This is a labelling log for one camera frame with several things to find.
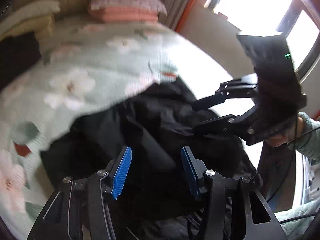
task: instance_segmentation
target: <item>pink pillow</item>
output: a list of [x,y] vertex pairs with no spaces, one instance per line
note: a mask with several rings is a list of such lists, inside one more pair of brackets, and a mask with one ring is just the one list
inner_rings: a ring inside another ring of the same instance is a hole
[[91,0],[89,7],[91,10],[99,10],[107,7],[135,7],[156,11],[157,13],[166,14],[165,6],[159,0]]
[[102,20],[103,22],[129,22],[129,21],[157,21],[158,13],[156,11],[148,11],[146,9],[113,6],[99,10],[91,10],[88,12]]

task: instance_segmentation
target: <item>orange curtain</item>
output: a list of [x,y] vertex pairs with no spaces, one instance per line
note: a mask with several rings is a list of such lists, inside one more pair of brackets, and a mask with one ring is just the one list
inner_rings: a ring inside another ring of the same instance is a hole
[[181,16],[181,18],[180,18],[180,20],[179,20],[179,22],[178,22],[178,25],[177,25],[176,29],[175,29],[175,31],[176,31],[177,33],[180,32],[182,26],[184,25],[184,23],[185,23],[188,15],[189,15],[189,13],[190,13],[191,8],[193,7],[193,4],[195,3],[195,1],[196,1],[196,0],[189,0],[189,1],[188,1],[187,6],[186,6],[186,8],[184,9],[183,14],[182,14],[182,16]]

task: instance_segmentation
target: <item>hand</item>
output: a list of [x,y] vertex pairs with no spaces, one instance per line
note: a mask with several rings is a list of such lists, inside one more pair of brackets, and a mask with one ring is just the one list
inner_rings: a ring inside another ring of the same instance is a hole
[[287,131],[285,131],[284,134],[276,134],[272,137],[270,137],[268,140],[266,140],[266,143],[272,147],[278,147],[284,143],[288,143],[289,141],[294,140],[296,137],[300,137],[302,135],[302,131],[304,129],[304,121],[301,117],[298,117],[297,121],[297,135],[296,132],[296,124],[293,125],[293,127],[289,128]]
[[277,134],[266,140],[266,143],[272,147],[279,147],[280,145],[288,142],[289,138],[286,134]]

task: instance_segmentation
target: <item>blue gripper pad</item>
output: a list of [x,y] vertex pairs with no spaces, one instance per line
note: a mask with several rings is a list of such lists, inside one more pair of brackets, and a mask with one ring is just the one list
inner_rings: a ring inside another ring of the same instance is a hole
[[197,160],[190,150],[189,146],[181,149],[181,161],[186,178],[188,180],[191,194],[195,199],[201,196],[201,188],[203,187],[203,172],[207,169],[203,161]]
[[117,199],[121,195],[125,179],[127,177],[130,164],[132,160],[132,151],[128,146],[123,147],[118,159],[113,166],[110,176],[111,176],[111,195],[113,199]]

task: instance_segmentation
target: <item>pillow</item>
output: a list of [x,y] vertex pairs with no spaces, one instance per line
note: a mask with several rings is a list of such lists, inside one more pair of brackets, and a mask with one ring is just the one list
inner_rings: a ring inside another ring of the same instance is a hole
[[53,14],[35,17],[16,24],[12,29],[1,35],[0,40],[8,36],[18,36],[28,32],[35,32],[35,37],[39,40],[40,38],[50,36],[53,28]]
[[136,7],[166,14],[165,6],[159,0],[90,0],[90,9],[99,10],[106,7]]
[[135,7],[107,7],[99,10],[91,10],[89,13],[103,22],[128,22],[128,21],[158,21],[158,13],[147,9]]
[[30,18],[57,13],[60,11],[56,0],[37,0],[10,14],[0,23],[0,34],[3,34],[16,24]]

